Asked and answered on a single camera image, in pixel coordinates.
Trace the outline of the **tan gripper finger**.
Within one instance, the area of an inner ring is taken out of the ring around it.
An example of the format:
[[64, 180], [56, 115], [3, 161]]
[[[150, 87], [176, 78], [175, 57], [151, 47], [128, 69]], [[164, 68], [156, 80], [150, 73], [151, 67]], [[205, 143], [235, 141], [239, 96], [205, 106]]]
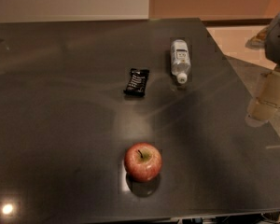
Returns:
[[280, 64], [274, 70], [261, 73], [247, 109], [247, 116], [256, 121], [268, 121], [280, 109]]

